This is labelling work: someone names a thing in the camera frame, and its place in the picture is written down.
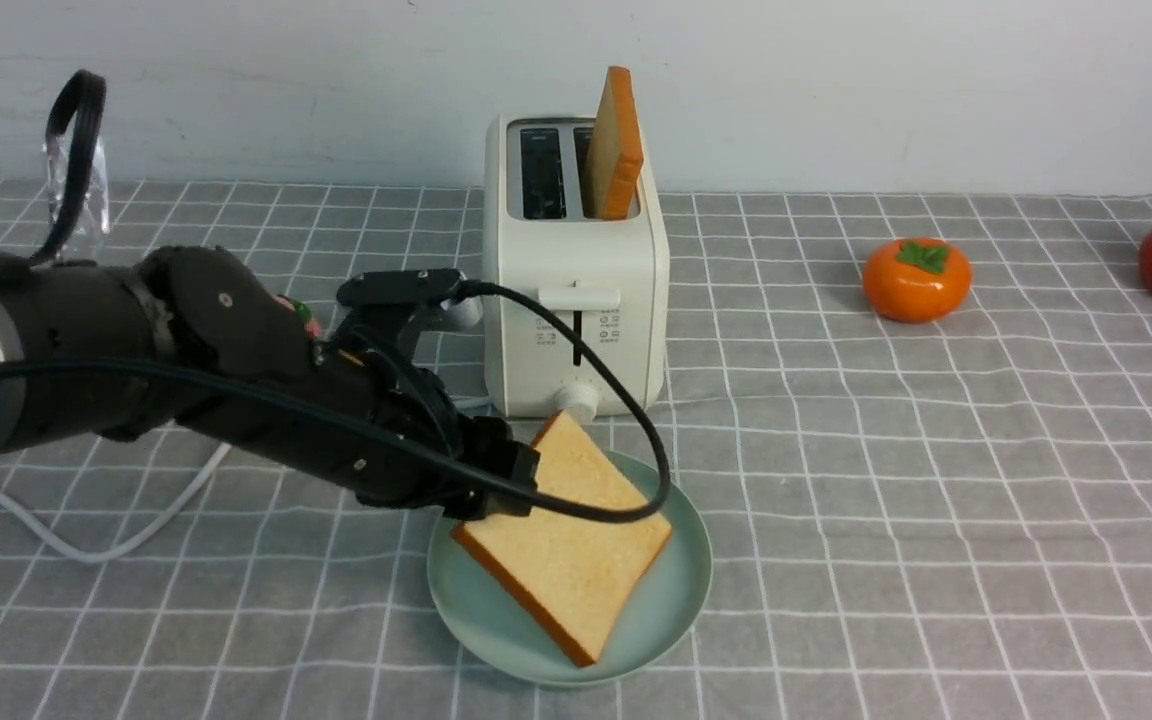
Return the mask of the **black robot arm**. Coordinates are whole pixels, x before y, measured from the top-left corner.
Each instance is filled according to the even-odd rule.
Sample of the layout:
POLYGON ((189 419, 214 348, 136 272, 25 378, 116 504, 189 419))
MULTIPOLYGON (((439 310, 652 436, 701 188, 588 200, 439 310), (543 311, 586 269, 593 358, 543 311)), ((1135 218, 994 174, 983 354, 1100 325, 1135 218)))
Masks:
POLYGON ((349 278, 343 323, 305 314, 220 247, 132 266, 33 266, 0 252, 0 455, 92 434, 131 442, 173 423, 347 488, 381 509, 453 520, 531 511, 538 450, 467 416, 414 365, 420 333, 460 323, 457 270, 349 278))

